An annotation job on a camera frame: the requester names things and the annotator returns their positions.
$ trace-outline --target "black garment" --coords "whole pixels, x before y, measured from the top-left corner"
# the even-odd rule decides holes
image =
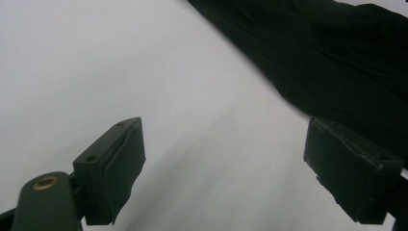
[[[189,0],[310,116],[327,117],[408,166],[408,19],[332,0]]]

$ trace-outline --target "white surface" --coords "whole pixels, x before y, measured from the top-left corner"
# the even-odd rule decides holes
[[[132,197],[85,230],[391,230],[336,205],[302,161],[308,117],[184,0],[2,1],[0,76],[0,213],[141,116]]]

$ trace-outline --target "black cloth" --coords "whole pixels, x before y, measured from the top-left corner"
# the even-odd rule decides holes
[[[332,0],[189,0],[309,116],[339,121],[408,166],[408,19]]]

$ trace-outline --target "dark fabric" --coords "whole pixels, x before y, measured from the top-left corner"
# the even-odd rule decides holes
[[[332,0],[189,0],[310,116],[408,163],[408,19]]]

